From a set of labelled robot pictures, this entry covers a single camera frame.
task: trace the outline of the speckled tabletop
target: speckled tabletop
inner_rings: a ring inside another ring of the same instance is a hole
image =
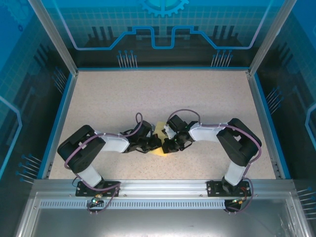
[[[247,176],[275,179],[246,74],[241,71],[80,72],[59,143],[85,124],[119,133],[135,127],[137,112],[156,123],[183,108],[200,113],[203,123],[243,121],[262,141],[262,156]],[[196,120],[189,112],[179,116]],[[75,177],[63,163],[56,153],[50,179]],[[229,163],[220,143],[195,142],[167,157],[102,152],[92,164],[105,179],[221,179]]]

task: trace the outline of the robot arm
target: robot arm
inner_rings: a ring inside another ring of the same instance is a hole
[[[99,152],[129,153],[139,151],[147,153],[161,147],[161,140],[153,134],[154,127],[146,121],[138,123],[134,129],[122,134],[105,133],[88,142],[68,162],[68,167],[90,187],[102,188],[103,178],[94,169],[92,162]],[[89,125],[81,127],[58,147],[58,154],[64,161],[90,137],[100,134]]]
[[[194,141],[220,142],[231,159],[229,168],[222,179],[223,189],[227,193],[234,191],[242,180],[249,161],[258,152],[257,145],[245,136],[245,133],[255,139],[260,146],[262,145],[259,138],[237,118],[228,123],[203,125],[197,121],[187,124],[174,115],[164,127],[164,132],[168,136],[162,145],[164,153],[183,151]]]

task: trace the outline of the purple cable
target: purple cable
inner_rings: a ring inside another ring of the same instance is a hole
[[[189,109],[180,109],[180,110],[174,111],[174,112],[169,116],[168,120],[171,119],[171,117],[172,117],[174,114],[176,114],[177,112],[180,112],[180,111],[189,111],[189,112],[192,112],[192,113],[196,114],[197,117],[198,117],[198,123],[201,124],[201,116],[198,114],[198,112],[196,112],[196,111],[194,111],[194,110],[189,110]],[[247,132],[241,130],[240,128],[237,128],[237,127],[234,127],[234,126],[231,126],[231,125],[228,125],[228,124],[206,124],[206,125],[201,124],[201,126],[205,126],[205,127],[227,127],[227,128],[231,128],[231,129],[233,129],[233,130],[236,130],[236,131],[242,133],[242,134],[245,135],[246,137],[248,137],[248,138],[257,146],[257,148],[258,148],[258,155],[248,163],[248,165],[247,165],[247,167],[246,167],[244,173],[242,174],[242,178],[244,178],[244,177],[246,176],[246,174],[247,174],[247,172],[248,172],[248,170],[249,170],[251,164],[252,164],[253,162],[255,162],[257,159],[259,159],[259,157],[261,156],[261,153],[262,153],[260,144],[256,141],[256,139],[254,139],[250,134],[248,134]]]
[[[228,125],[228,124],[201,124],[201,126],[204,126],[204,127],[227,127],[227,128],[231,128],[233,130],[236,130],[236,131],[240,132],[241,134],[245,135],[246,137],[248,137],[257,146],[257,148],[258,148],[258,155],[248,163],[244,173],[242,174],[242,177],[244,178],[246,176],[251,164],[253,162],[255,162],[261,156],[261,153],[262,153],[260,144],[256,141],[256,139],[254,139],[251,135],[249,135],[247,132],[241,130],[240,128],[237,128],[237,127],[234,127],[234,126],[231,126],[231,125]]]
[[[250,186],[251,186],[251,192],[252,192],[252,195],[250,197],[250,200],[249,202],[247,203],[247,205],[242,209],[242,210],[239,210],[238,213],[242,213],[244,212],[251,204],[252,200],[253,200],[253,195],[254,195],[254,189],[253,189],[253,184],[252,184],[252,181],[248,178],[244,178],[244,180],[248,180]]]
[[[138,113],[136,114],[136,122],[138,123],[138,119],[137,119],[137,116],[138,116],[138,115],[140,115],[141,120],[140,120],[140,122],[139,122],[139,125],[138,125],[137,129],[135,129],[134,132],[132,132],[132,133],[130,133],[130,134],[127,134],[127,135],[118,135],[118,134],[113,134],[113,133],[99,133],[99,134],[93,135],[92,137],[89,137],[87,140],[85,140],[80,146],[78,146],[78,147],[74,150],[74,152],[72,152],[72,153],[70,154],[70,156],[66,159],[66,161],[65,161],[65,163],[64,163],[64,167],[65,167],[66,169],[70,169],[70,168],[68,167],[69,161],[70,161],[70,160],[78,153],[78,151],[80,151],[87,143],[89,143],[90,141],[92,141],[93,139],[95,139],[95,138],[97,138],[97,137],[102,137],[102,136],[104,136],[105,134],[108,134],[108,135],[111,135],[111,136],[116,136],[116,137],[120,137],[120,136],[122,136],[122,137],[130,137],[130,136],[134,135],[136,132],[138,132],[138,130],[140,129],[140,127],[141,127],[142,124],[143,124],[143,115],[142,115],[140,112],[138,112]],[[81,179],[81,177],[80,177],[78,174],[75,174],[75,175],[76,175],[88,188],[90,188],[90,189],[92,189],[92,190],[94,190],[94,191],[103,192],[103,191],[107,191],[107,190],[110,190],[110,189],[113,189],[113,188],[119,186],[119,184],[116,184],[116,185],[113,185],[113,186],[108,187],[108,188],[105,188],[105,189],[96,189],[96,188],[91,187],[90,185],[88,185],[84,180]]]
[[[198,118],[197,121],[198,121],[199,124],[201,124],[201,116],[198,114],[198,112],[196,112],[196,111],[194,111],[194,110],[189,110],[189,109],[176,110],[175,112],[173,112],[172,114],[170,114],[170,116],[169,116],[169,118],[168,118],[167,121],[169,121],[169,119],[171,119],[171,117],[172,117],[174,114],[176,114],[177,112],[180,112],[180,111],[189,111],[189,112],[192,112],[192,113],[196,114],[196,115],[197,115],[197,118]]]

